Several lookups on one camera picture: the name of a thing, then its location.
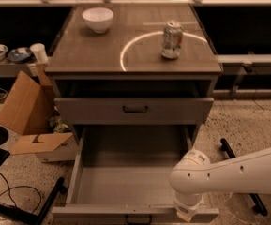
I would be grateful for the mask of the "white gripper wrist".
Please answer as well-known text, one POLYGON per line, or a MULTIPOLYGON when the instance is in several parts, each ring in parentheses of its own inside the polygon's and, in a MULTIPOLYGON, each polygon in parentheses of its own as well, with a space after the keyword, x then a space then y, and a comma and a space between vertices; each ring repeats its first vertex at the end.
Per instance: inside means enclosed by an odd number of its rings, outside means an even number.
POLYGON ((181 194, 176 192, 174 194, 174 206, 177 216, 190 223, 192 217, 198 212, 202 202, 202 194, 181 194))

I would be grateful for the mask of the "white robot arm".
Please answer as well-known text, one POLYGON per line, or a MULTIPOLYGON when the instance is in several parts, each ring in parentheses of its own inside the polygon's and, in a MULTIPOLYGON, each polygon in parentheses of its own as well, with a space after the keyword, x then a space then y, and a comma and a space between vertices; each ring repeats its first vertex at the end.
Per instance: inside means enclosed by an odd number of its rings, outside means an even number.
POLYGON ((186 222, 201 211, 206 192, 271 194, 271 147, 217 163, 191 149, 173 167, 170 184, 177 215, 186 222))

